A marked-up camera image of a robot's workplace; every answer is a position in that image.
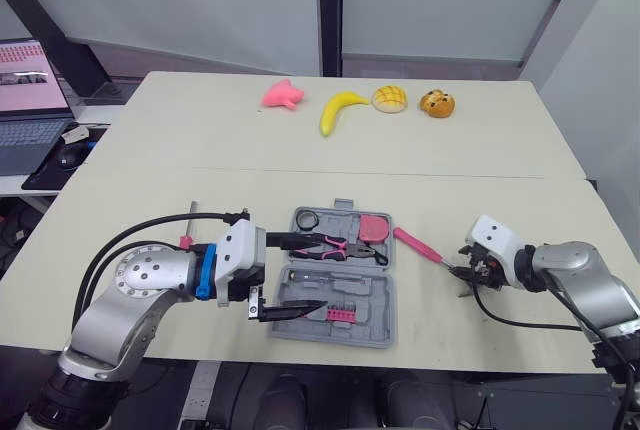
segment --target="toy banana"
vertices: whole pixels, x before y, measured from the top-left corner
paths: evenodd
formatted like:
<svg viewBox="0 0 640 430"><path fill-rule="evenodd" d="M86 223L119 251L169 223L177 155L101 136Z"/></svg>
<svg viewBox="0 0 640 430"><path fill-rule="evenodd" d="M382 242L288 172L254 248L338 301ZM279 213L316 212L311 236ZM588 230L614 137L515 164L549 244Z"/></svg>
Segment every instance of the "toy banana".
<svg viewBox="0 0 640 430"><path fill-rule="evenodd" d="M322 132L322 135L326 137L331 133L336 121L336 116L342 107L356 103L366 105L369 103L369 100L354 92L336 93L331 97L324 106L322 117L320 118L320 132Z"/></svg>

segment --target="gray tool case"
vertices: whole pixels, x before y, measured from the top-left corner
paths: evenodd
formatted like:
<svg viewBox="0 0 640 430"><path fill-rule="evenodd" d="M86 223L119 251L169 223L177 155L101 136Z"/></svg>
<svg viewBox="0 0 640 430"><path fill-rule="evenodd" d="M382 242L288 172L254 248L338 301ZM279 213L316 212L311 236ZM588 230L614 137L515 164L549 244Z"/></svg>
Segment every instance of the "gray tool case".
<svg viewBox="0 0 640 430"><path fill-rule="evenodd" d="M311 210L318 224L305 232L298 227L298 212ZM362 347L387 348L393 344L396 330L396 300L393 280L385 270L393 263L393 224L385 213L360 212L353 209L352 200L336 199L335 208L298 207L293 215L291 231L324 233L358 239L362 215L377 215L387 220L389 235L371 247L388 258L381 265L370 258L348 257L345 261L310 260L290 254L278 280L275 300L326 300L328 305L302 318L274 322L270 334L275 337L315 342L341 343ZM309 251L329 251L330 245L319 245ZM355 311L355 323L327 321L329 308Z"/></svg>

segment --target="laptop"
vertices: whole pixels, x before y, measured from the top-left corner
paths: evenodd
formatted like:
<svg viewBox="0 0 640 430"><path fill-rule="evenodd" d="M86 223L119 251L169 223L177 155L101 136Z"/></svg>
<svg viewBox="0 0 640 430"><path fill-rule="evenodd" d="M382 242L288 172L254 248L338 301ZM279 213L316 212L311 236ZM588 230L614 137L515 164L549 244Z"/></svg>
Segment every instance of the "laptop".
<svg viewBox="0 0 640 430"><path fill-rule="evenodd" d="M34 172L71 121L40 42L0 40L0 175Z"/></svg>

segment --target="blue gripper part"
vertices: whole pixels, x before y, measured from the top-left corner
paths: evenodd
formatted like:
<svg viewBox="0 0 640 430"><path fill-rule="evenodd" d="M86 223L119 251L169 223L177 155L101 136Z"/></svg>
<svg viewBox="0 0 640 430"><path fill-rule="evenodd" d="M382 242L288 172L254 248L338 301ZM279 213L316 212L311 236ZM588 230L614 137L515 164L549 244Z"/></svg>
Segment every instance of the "blue gripper part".
<svg viewBox="0 0 640 430"><path fill-rule="evenodd" d="M209 300L211 297L211 280L215 275L216 261L216 245L210 243L207 245L207 251L202 261L202 269L200 270L200 284L196 288L196 298L198 300Z"/></svg>

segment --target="mouse pad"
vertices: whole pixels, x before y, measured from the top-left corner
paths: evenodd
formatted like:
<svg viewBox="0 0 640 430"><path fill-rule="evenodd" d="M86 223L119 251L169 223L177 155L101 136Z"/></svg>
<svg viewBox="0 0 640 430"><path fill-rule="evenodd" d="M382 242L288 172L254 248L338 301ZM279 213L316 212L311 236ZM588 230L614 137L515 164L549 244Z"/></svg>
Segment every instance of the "mouse pad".
<svg viewBox="0 0 640 430"><path fill-rule="evenodd" d="M90 142L97 142L100 137L106 132L106 128L90 128L89 138ZM23 190L62 190L67 180L71 178L75 169L64 170L60 168L56 161L58 152L64 147L64 140L58 139L53 149L44 159L44 162L38 167L38 169L32 173L29 178L22 184Z"/></svg>

